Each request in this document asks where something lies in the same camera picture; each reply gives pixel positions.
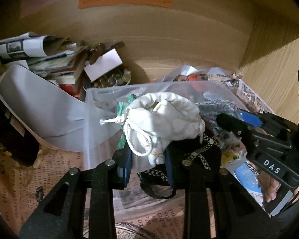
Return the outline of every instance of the black strap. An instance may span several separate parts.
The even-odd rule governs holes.
[[[176,195],[176,190],[173,190],[171,195],[168,197],[163,197],[163,196],[158,196],[154,193],[154,191],[152,190],[151,186],[148,183],[144,183],[141,181],[141,189],[150,197],[154,198],[154,199],[171,199]]]

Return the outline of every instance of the white drawstring bag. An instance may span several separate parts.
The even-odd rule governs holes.
[[[163,152],[171,141],[200,135],[202,142],[205,131],[198,106],[168,92],[145,94],[134,100],[122,116],[100,123],[123,125],[126,141],[134,153],[133,172],[164,164]]]

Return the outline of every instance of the transparent plastic bin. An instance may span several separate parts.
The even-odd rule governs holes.
[[[123,134],[121,126],[115,123],[101,126],[99,122],[100,119],[116,117],[118,102],[128,102],[128,95],[134,94],[138,97],[151,92],[173,92],[199,103],[205,100],[203,94],[207,91],[217,95],[218,99],[232,100],[238,107],[245,109],[239,99],[224,84],[217,81],[163,82],[88,89],[85,101],[87,116],[84,126],[84,168],[95,168],[112,158],[117,150],[117,144]],[[171,200],[184,202],[184,193],[179,192],[176,197],[168,200],[153,199],[140,189],[137,175],[132,174],[128,188],[113,192],[115,219],[126,221],[157,213],[159,209],[166,208]]]

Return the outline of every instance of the metal screw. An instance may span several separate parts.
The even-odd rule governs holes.
[[[221,175],[227,175],[227,174],[228,174],[228,170],[227,170],[226,168],[220,168],[220,169],[219,169],[219,173],[220,173]]]
[[[75,175],[75,174],[77,174],[79,172],[79,169],[78,168],[71,168],[70,170],[69,170],[69,173],[71,174],[71,175]]]
[[[182,164],[184,166],[191,166],[192,165],[192,161],[189,160],[189,159],[185,159],[185,160],[182,161]]]
[[[115,164],[115,161],[114,161],[113,159],[107,159],[107,160],[105,161],[105,164],[106,164],[107,166],[112,166],[113,164]]]

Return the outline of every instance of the metal rivet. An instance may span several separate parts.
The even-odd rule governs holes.
[[[108,160],[105,161],[105,164],[107,166],[112,166],[113,164],[115,164],[115,161],[113,159],[108,159]]]
[[[220,173],[221,175],[227,175],[227,174],[228,174],[228,170],[227,170],[226,168],[220,168],[220,169],[219,169],[219,173]]]
[[[75,175],[75,174],[77,174],[79,172],[79,169],[78,168],[71,168],[70,170],[69,170],[69,173],[71,174],[71,175]]]
[[[191,166],[192,161],[189,160],[189,159],[185,159],[185,160],[182,161],[182,164],[183,164],[184,166]]]

